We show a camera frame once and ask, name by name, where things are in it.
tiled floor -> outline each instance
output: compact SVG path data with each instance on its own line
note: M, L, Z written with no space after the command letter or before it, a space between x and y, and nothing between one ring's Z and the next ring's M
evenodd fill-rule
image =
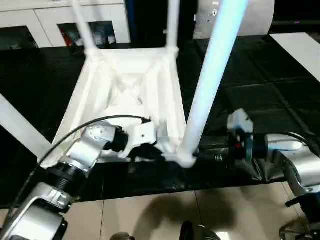
M117 232L178 240L186 220L219 232L222 240L278 240L280 227L303 218L299 207L284 206L292 197L286 183L273 183L76 203L66 215L64 240L109 240Z

white metal frame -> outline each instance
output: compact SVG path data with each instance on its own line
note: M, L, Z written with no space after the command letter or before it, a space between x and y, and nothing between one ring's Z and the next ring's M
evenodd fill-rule
M135 49L129 49L128 52L126 52L127 50L123 51L123 50L97 49L97 47L94 44L93 37L90 33L89 26L85 22L84 17L81 13L81 7L79 6L79 2L77 0L71 0L71 2L72 2L75 16L76 16L79 32L84 41L87 61L85 63L85 66L79 78L79 80L81 81L78 81L77 83L76 89L72 95L70 104L66 112L66 115L69 115L69 116L71 113L73 115L73 118L75 118L76 122L74 120L70 120L70 117L67 117L67 119L69 119L70 124L64 124L64 121L67 121L66 115L65 115L57 136L59 136L59 133L62 132L61 130L63 128L64 128L64 131L68 131L69 130L68 128L70 128L72 125L74 124L78 125L82 123L85 120L83 118L84 112L86 111L92 112L92 108L95 107L95 102L94 101L90 102L90 101L93 100L92 96L96 95L97 91L99 91L99 88L100 88L100 86L97 83L97 77L101 79L101 73L99 73L99 64L100 63L104 64L103 71L102 71L103 78L108 79L107 71L112 70L111 68L108 68L108 65L106 63L111 64L113 63L113 61L109 61L109 62L105 61L104 59L106 56L112 57L112 58L115 57L114 60L117 60L116 57L119 57L119 56L121 57L122 53L124 54L124 56L126 54L129 54L131 55L131 57L134 57L135 54L137 54L138 56L139 54L141 55L141 53L143 53L142 55L144 55L145 53L149 52L148 50L144 52L143 49L137 49L138 51L135 51ZM179 5L180 5L179 0L169 1L167 46L166 48L163 48L163 50L160 49L160 52L159 52L159 53L163 51L165 52L165 55L159 55L159 56L161 59L164 58L165 60L164 63L168 63L168 66L167 66L168 69L167 70L165 69L165 71L167 71L168 73L171 72L171 75L167 75L166 77L173 78L174 80L173 81L174 84L172 86L173 88L179 87L179 80L177 80L178 74L177 74L177 68L176 68L176 61L174 58L174 56L176 56L175 53L177 52L177 49L178 49L177 36L178 36ZM211 39L210 39L205 60L202 66L200 78L196 88L195 96L194 96L192 107L191 107L191 112L189 115L189 119L187 122L186 130L185 130L182 142L179 145L179 147L174 150L173 154L166 155L167 160L176 161L184 168L192 167L196 161L196 159L193 157L193 153L196 151L199 145L201 136L203 134L203 130L205 128L212 104L215 100L221 79L223 77L223 73L225 71L227 62L229 60L247 5L248 5L248 0L236 0L236 1L224 0L220 7L220 14L217 18L215 27L212 31ZM156 48L151 49L151 51L158 52ZM110 85L111 83L109 81L104 81L104 84ZM171 86L168 87L167 85L167 89L169 89L168 94L171 97L170 98L171 104L182 105L181 93L179 93L178 95L177 94L175 95L174 92L172 92L174 90L172 89L170 90L170 88ZM0 111L4 110L3 106L4 105L1 103ZM4 121L8 121L8 119L3 116L4 114L0 114L1 124L3 124ZM16 117L20 121L26 121L22 116L16 115ZM19 121L15 120L12 125L14 125L15 123L18 124ZM19 141L21 141L23 144L25 144L23 139L21 139L19 136L15 136L15 137ZM39 157L39 154L37 154L37 152L34 152L33 149L31 148L29 149L36 156Z

